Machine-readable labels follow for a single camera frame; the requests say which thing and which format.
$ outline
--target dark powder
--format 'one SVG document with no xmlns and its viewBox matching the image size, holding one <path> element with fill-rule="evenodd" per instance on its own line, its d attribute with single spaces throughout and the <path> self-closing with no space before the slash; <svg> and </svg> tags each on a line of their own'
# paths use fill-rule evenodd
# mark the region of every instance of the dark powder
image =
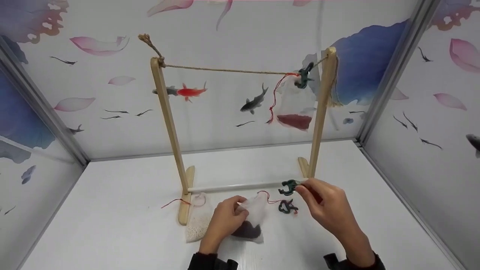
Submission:
<svg viewBox="0 0 480 270">
<path fill-rule="evenodd" d="M 234 233 L 232 233 L 233 236 L 246 239 L 255 239 L 261 234 L 262 230 L 260 229 L 260 225 L 253 227 L 250 221 L 244 221 L 241 226 Z"/>
<path fill-rule="evenodd" d="M 276 118 L 282 125 L 298 128 L 302 131 L 307 131 L 312 121 L 310 116 L 298 114 L 277 115 Z"/>
</svg>

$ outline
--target red fish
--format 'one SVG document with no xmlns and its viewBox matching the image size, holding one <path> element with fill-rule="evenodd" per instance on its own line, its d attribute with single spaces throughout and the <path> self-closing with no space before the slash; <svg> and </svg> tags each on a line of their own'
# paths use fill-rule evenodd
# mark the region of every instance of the red fish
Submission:
<svg viewBox="0 0 480 270">
<path fill-rule="evenodd" d="M 191 97 L 199 97 L 201 93 L 205 92 L 207 88 L 205 88 L 207 82 L 205 82 L 204 87 L 202 89 L 197 88 L 187 88 L 185 84 L 183 85 L 182 89 L 177 90 L 177 95 L 185 97 L 185 101 L 190 101 Z"/>
</svg>

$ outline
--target wooden base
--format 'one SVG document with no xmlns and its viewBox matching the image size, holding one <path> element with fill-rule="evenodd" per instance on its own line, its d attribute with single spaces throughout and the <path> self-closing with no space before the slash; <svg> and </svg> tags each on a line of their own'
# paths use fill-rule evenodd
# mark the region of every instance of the wooden base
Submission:
<svg viewBox="0 0 480 270">
<path fill-rule="evenodd" d="M 193 179 L 195 177 L 195 166 L 188 167 L 185 174 L 187 176 L 188 187 L 192 187 Z M 190 192 L 187 194 L 182 194 L 181 198 L 184 201 L 190 202 L 192 198 L 192 194 Z M 180 202 L 179 215 L 178 215 L 178 220 L 180 225 L 183 225 L 183 226 L 187 225 L 189 212 L 190 212 L 190 205 Z"/>
<path fill-rule="evenodd" d="M 308 177 L 308 161 L 305 158 L 299 157 L 298 158 L 300 171 L 303 178 Z"/>
</svg>

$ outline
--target clip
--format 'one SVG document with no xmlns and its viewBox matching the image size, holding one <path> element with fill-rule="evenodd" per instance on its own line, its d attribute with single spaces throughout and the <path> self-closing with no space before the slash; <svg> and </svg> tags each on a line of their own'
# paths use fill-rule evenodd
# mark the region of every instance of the clip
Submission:
<svg viewBox="0 0 480 270">
<path fill-rule="evenodd" d="M 283 190 L 283 189 L 278 189 L 278 192 L 279 192 L 280 194 L 285 195 L 285 196 L 290 196 L 290 195 L 293 194 L 293 192 L 295 191 L 295 187 L 298 186 L 298 185 L 300 185 L 300 182 L 295 181 L 295 180 L 293 180 L 293 179 L 290 179 L 290 180 L 288 180 L 288 181 L 283 181 L 283 182 L 282 182 L 282 186 L 287 186 L 287 187 L 288 187 L 288 190 L 285 191 L 285 190 Z"/>
<path fill-rule="evenodd" d="M 278 211 L 284 212 L 285 214 L 289 214 L 292 210 L 297 211 L 298 208 L 293 206 L 292 202 L 293 199 L 291 199 L 290 201 L 282 200 L 280 202 L 280 205 L 278 206 Z"/>
<path fill-rule="evenodd" d="M 307 82 L 308 81 L 313 81 L 313 79 L 310 79 L 308 77 L 308 74 L 310 73 L 312 68 L 313 68 L 313 62 L 310 62 L 306 68 L 302 68 L 302 69 L 299 70 L 300 83 L 295 82 L 294 84 L 295 84 L 296 87 L 304 89 L 305 87 L 307 87 Z"/>
</svg>

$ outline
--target wooden post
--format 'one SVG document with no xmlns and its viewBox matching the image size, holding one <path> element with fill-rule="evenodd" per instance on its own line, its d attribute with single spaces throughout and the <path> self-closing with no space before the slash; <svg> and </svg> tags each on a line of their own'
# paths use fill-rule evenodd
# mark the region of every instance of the wooden post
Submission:
<svg viewBox="0 0 480 270">
<path fill-rule="evenodd" d="M 307 177 L 315 177 L 317 168 L 318 153 L 320 151 L 320 140 L 325 123 L 325 114 L 327 111 L 328 99 L 330 98 L 332 87 L 336 83 L 337 57 L 336 49 L 329 47 L 322 52 L 322 57 L 327 58 L 322 62 L 322 83 L 318 93 L 317 115 L 315 117 L 315 128 L 313 129 L 312 149 L 310 152 L 310 162 L 308 165 Z"/>
<path fill-rule="evenodd" d="M 181 198 L 187 202 L 190 202 L 192 194 L 188 192 L 188 188 L 193 186 L 195 167 L 191 166 L 187 169 L 187 171 L 185 171 L 185 168 L 183 166 L 183 159 L 181 157 L 179 141 L 177 138 L 177 131 L 175 130 L 172 110 L 170 108 L 170 102 L 168 100 L 167 86 L 165 85 L 163 70 L 160 67 L 158 58 L 151 58 L 150 67 L 152 68 L 152 74 L 155 81 L 158 100 L 160 101 L 163 118 L 165 119 L 165 125 L 167 126 L 168 137 L 170 138 L 170 144 L 172 145 L 173 156 L 175 157 L 175 162 L 177 164 L 177 169 L 179 172 L 180 182 L 182 186 Z M 181 225 L 187 224 L 189 209 L 189 204 L 183 202 L 180 203 L 178 220 Z"/>
</svg>

